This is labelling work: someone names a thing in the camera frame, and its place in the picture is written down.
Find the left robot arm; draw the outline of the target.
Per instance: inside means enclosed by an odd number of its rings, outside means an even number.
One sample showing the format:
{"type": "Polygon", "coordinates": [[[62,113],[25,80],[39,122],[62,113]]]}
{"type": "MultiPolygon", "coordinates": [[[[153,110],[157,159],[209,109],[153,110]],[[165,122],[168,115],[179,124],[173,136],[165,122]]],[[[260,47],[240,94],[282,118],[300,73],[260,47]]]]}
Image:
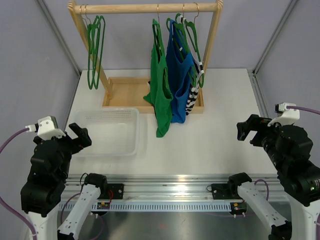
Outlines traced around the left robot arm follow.
{"type": "Polygon", "coordinates": [[[77,136],[71,138],[51,118],[39,120],[28,128],[37,136],[33,139],[36,147],[30,159],[27,182],[20,192],[21,208],[35,228],[34,236],[38,239],[77,240],[93,203],[108,194],[106,176],[88,174],[71,212],[60,226],[57,225],[72,155],[92,145],[88,130],[71,123],[69,128],[77,136]]]}

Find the blue tank top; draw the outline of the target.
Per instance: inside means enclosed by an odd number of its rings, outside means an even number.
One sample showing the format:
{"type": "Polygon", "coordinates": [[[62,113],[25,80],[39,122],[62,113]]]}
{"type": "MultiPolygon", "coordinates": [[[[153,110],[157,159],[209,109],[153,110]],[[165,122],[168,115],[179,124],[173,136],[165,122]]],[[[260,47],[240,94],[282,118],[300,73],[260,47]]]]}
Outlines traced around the blue tank top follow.
{"type": "Polygon", "coordinates": [[[172,93],[171,101],[172,123],[183,124],[186,121],[186,105],[189,96],[191,78],[188,73],[192,73],[193,58],[192,54],[186,54],[182,46],[177,46],[174,39],[180,45],[176,28],[173,26],[175,20],[168,18],[166,20],[169,31],[168,44],[166,49],[166,64],[168,69],[168,84],[172,93]]]}

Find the green hanger of blue top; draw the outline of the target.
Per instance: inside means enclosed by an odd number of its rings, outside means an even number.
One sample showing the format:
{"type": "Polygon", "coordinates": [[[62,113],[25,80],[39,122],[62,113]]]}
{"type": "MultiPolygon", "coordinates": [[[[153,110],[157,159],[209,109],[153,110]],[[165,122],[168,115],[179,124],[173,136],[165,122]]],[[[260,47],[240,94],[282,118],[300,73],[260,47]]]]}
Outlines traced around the green hanger of blue top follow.
{"type": "MultiPolygon", "coordinates": [[[[177,40],[174,38],[173,41],[176,44],[177,47],[182,47],[182,50],[180,50],[180,55],[182,60],[184,60],[183,50],[185,51],[186,55],[191,53],[191,50],[189,48],[188,40],[186,31],[184,28],[183,23],[178,23],[177,20],[174,21],[173,26],[175,27],[176,35],[178,36],[178,39],[180,41],[180,45],[178,44],[177,40]]],[[[197,84],[197,77],[196,77],[196,69],[194,66],[191,67],[192,72],[189,72],[188,75],[190,77],[190,83],[193,87],[197,84]]]]}

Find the empty green hanger outer left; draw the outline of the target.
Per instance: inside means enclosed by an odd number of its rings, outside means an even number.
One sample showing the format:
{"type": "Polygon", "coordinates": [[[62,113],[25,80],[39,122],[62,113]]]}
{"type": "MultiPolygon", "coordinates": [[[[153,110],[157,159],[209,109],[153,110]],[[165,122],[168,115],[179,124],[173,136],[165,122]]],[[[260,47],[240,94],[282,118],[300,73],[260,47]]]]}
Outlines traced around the empty green hanger outer left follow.
{"type": "Polygon", "coordinates": [[[99,76],[96,77],[96,68],[98,61],[99,41],[100,41],[100,23],[97,15],[93,22],[87,26],[88,38],[88,60],[87,60],[87,84],[88,88],[92,90],[99,86],[99,76]]]}

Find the empty green hanger inner left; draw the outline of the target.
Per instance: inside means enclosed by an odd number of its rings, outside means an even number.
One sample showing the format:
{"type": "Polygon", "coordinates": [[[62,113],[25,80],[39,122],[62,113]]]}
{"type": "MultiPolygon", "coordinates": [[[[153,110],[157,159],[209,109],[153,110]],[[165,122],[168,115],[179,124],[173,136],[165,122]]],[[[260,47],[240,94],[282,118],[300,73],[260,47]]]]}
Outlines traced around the empty green hanger inner left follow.
{"type": "Polygon", "coordinates": [[[100,70],[102,64],[102,55],[104,47],[104,34],[106,22],[102,15],[97,15],[91,27],[92,40],[92,80],[91,86],[96,90],[99,87],[100,70]]]}

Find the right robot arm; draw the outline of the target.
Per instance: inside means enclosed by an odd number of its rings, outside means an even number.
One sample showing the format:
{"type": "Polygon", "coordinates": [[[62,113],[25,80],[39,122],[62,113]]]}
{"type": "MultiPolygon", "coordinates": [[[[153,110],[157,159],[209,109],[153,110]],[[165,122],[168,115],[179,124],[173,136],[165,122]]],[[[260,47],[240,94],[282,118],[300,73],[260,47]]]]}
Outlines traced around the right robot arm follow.
{"type": "Polygon", "coordinates": [[[267,229],[270,240],[318,240],[320,238],[320,169],[310,160],[313,147],[307,132],[294,124],[283,124],[252,114],[239,122],[237,139],[262,147],[273,163],[277,178],[287,194],[291,220],[279,214],[260,195],[244,172],[228,178],[227,193],[246,202],[267,229]]]}

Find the black white striped tank top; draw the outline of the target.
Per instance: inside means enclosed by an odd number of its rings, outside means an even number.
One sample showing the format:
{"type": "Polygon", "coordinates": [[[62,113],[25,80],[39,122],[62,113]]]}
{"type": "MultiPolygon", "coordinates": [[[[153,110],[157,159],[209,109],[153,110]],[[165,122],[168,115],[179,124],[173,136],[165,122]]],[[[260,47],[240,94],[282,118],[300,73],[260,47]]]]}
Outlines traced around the black white striped tank top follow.
{"type": "Polygon", "coordinates": [[[195,73],[196,73],[196,86],[193,86],[190,83],[189,95],[188,95],[188,99],[185,107],[185,114],[188,116],[196,104],[199,89],[202,88],[204,85],[205,70],[204,70],[204,66],[203,66],[199,48],[198,48],[198,38],[197,38],[197,31],[196,31],[195,24],[192,21],[188,21],[186,18],[183,18],[183,25],[189,36],[193,50],[196,54],[196,58],[192,57],[193,66],[195,67],[195,73]]]}

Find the empty green hanger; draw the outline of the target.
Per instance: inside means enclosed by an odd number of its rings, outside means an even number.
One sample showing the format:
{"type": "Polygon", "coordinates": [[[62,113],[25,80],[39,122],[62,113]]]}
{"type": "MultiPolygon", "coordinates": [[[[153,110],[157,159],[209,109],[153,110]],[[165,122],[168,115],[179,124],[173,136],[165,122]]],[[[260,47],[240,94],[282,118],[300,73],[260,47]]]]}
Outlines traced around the empty green hanger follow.
{"type": "Polygon", "coordinates": [[[87,60],[87,84],[88,88],[92,90],[99,86],[99,76],[96,77],[96,68],[98,61],[99,41],[100,41],[100,23],[97,15],[93,22],[87,26],[88,38],[88,60],[87,60]]]}
{"type": "Polygon", "coordinates": [[[102,64],[102,55],[104,47],[104,34],[106,22],[102,15],[97,15],[91,27],[92,40],[92,80],[91,86],[96,90],[99,87],[100,70],[102,64]]]}

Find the green hanger of striped top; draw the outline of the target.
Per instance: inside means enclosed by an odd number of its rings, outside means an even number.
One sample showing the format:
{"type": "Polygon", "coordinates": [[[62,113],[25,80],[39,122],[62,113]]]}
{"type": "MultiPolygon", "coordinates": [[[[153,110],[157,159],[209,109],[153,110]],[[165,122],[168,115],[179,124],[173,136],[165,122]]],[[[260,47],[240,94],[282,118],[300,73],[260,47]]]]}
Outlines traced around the green hanger of striped top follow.
{"type": "Polygon", "coordinates": [[[193,22],[188,21],[184,17],[184,13],[185,13],[184,4],[182,7],[182,14],[177,13],[175,16],[175,21],[177,22],[178,28],[180,29],[181,34],[183,36],[182,45],[186,47],[186,53],[187,54],[191,53],[191,50],[189,47],[189,41],[190,41],[194,52],[197,54],[199,65],[194,64],[194,66],[192,66],[193,75],[191,78],[191,85],[193,87],[199,86],[200,88],[202,88],[205,81],[205,73],[204,73],[203,65],[201,65],[202,60],[201,60],[200,52],[198,48],[198,38],[197,38],[197,31],[196,31],[196,25],[195,25],[195,20],[199,16],[200,8],[198,3],[195,2],[194,4],[196,4],[196,7],[197,7],[197,15],[194,17],[193,22]]]}

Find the white plastic basket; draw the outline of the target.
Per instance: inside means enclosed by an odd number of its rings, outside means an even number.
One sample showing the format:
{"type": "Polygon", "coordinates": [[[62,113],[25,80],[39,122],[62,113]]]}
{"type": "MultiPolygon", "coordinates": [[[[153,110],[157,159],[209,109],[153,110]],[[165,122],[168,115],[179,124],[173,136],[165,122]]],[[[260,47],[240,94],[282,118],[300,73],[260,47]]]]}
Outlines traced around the white plastic basket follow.
{"type": "Polygon", "coordinates": [[[79,110],[72,122],[86,128],[92,141],[79,157],[128,157],[138,150],[140,112],[136,108],[79,110]]]}

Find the green tank top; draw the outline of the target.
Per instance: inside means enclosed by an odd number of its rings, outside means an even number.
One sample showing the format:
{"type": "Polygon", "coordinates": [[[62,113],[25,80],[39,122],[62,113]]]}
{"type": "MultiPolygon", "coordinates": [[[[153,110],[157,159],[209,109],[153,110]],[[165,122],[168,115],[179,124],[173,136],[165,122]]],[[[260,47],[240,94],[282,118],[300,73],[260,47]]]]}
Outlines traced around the green tank top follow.
{"type": "Polygon", "coordinates": [[[170,124],[173,118],[171,101],[173,95],[168,87],[162,85],[161,82],[157,82],[156,79],[151,77],[150,69],[150,81],[149,81],[149,93],[143,97],[145,101],[150,103],[154,108],[154,114],[157,123],[156,137],[162,138],[166,135],[170,128],[170,124]]]}

